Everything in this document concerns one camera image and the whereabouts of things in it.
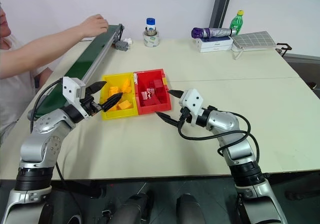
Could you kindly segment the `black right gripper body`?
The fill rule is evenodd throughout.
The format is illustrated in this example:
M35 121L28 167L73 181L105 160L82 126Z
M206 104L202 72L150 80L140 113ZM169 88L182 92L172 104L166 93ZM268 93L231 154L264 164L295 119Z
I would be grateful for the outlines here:
M180 110L181 115L179 117L179 124L184 124L185 122L191 124L192 121L192 115L190 113L190 109L187 107L183 107Z

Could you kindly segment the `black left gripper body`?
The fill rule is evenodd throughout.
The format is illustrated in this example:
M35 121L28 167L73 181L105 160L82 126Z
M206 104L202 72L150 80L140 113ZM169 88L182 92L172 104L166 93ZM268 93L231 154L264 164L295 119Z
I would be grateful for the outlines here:
M94 116L102 110L101 105L96 103L94 97L89 94L85 94L85 97L80 99L80 104L89 116Z

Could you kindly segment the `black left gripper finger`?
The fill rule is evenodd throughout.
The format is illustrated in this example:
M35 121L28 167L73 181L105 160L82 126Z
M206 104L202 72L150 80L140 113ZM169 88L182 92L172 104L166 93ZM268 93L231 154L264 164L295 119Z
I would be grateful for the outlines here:
M99 92L104 87L104 85L106 83L107 83L107 81L95 82L95 83L91 84L90 86L86 87L85 93L86 94L94 94L96 92Z
M123 93L119 92L116 94L113 94L112 96L110 96L106 102L104 102L103 104L101 104L101 109L106 112L109 109L111 109L113 106L115 106L119 100L122 98Z

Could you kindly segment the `person's bare hand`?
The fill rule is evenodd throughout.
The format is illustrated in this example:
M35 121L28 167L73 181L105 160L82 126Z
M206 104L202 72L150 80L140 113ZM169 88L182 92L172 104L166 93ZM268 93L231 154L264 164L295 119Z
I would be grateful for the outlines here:
M100 14L93 15L84 20L79 26L79 33L83 38L96 37L107 32L109 23Z

